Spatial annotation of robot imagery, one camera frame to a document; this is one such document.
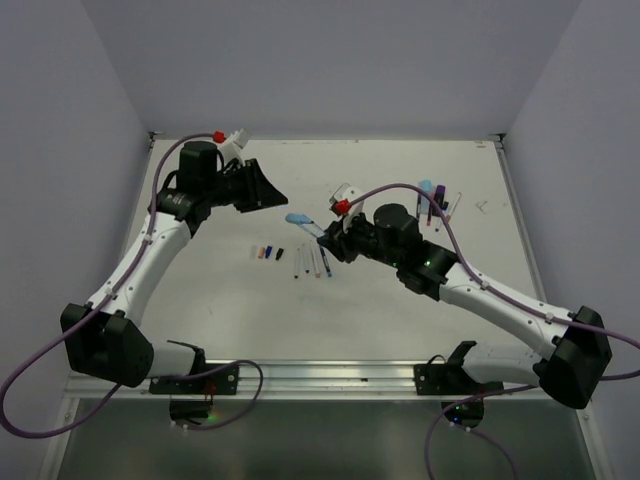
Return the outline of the light blue correction tape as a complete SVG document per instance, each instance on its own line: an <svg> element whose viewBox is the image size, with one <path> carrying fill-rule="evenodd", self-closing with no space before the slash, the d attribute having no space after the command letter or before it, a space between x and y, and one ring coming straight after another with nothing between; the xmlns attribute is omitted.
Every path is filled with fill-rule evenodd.
<svg viewBox="0 0 640 480"><path fill-rule="evenodd" d="M325 231L305 214L288 213L285 216L285 221L297 226L314 238L320 238L325 234Z"/></svg>

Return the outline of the blue ink gel pen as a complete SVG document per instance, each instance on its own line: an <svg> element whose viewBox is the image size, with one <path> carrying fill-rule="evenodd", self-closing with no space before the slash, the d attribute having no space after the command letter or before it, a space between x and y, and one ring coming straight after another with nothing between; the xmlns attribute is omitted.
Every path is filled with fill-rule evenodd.
<svg viewBox="0 0 640 480"><path fill-rule="evenodd" d="M325 268L325 271L326 271L326 275L327 275L328 278L332 278L333 273L332 273L332 270L331 270L331 267L330 267L330 264L329 264L328 256L325 253L325 250L324 250L323 247L320 246L319 247L319 251L320 251L321 259L322 259L322 262L323 262L323 265L324 265L324 268Z"/></svg>

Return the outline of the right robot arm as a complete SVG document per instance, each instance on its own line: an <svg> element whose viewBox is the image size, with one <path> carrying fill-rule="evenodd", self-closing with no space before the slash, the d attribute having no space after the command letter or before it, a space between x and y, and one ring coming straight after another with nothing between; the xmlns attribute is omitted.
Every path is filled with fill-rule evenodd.
<svg viewBox="0 0 640 480"><path fill-rule="evenodd" d="M359 213L334 221L318 243L343 263L364 256L392 267L410 291L471 312L523 342L521 348L461 343L445 369L454 391L491 382L524 384L582 409L612 358L595 310L582 306L572 312L505 287L424 239L400 204L379 207L371 220Z"/></svg>

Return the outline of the pink ink gel pen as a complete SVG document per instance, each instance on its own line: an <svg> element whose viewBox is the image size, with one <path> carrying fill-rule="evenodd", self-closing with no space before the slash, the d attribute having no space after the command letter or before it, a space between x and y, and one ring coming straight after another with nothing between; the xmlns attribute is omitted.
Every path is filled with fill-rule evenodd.
<svg viewBox="0 0 640 480"><path fill-rule="evenodd" d="M428 213L427 213L427 222L426 222L426 225L428 227L431 226L432 216L433 216L433 206L431 204L429 204Z"/></svg>

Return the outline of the light blue highlighter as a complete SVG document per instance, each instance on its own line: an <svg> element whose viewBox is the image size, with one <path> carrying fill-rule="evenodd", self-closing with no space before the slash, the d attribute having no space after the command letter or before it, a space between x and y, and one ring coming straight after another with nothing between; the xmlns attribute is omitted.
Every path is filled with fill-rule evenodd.
<svg viewBox="0 0 640 480"><path fill-rule="evenodd" d="M419 182L418 184L418 188L423 191L425 194L430 195L432 192L432 182L429 179L425 179ZM430 201L424 196L424 200L423 200L423 214L422 215L427 215L428 213L428 207Z"/></svg>

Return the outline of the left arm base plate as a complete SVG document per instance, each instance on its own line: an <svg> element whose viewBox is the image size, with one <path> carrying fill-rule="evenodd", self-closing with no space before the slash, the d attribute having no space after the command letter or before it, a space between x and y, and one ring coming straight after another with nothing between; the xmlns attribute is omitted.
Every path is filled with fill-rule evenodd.
<svg viewBox="0 0 640 480"><path fill-rule="evenodd" d="M154 395L235 395L239 366L202 363L188 374L152 379L149 392Z"/></svg>

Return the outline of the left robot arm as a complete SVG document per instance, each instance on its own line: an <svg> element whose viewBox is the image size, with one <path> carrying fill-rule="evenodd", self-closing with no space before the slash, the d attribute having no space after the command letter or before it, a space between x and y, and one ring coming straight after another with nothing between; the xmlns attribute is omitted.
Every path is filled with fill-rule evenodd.
<svg viewBox="0 0 640 480"><path fill-rule="evenodd" d="M216 207L249 213L287 204L255 159L244 158L246 131L192 134L176 141L178 167L153 176L142 230L125 256L85 303L69 304L61 328L72 371L126 387L171 379L185 392L208 379L201 348L176 341L155 345L141 329L166 270Z"/></svg>

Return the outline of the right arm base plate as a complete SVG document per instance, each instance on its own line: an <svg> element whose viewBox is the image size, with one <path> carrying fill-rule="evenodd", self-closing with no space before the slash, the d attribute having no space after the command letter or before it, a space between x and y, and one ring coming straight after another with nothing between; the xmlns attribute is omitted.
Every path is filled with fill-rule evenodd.
<svg viewBox="0 0 640 480"><path fill-rule="evenodd" d="M502 382L479 383L460 366L449 364L416 364L413 374L419 396L471 396L504 388Z"/></svg>

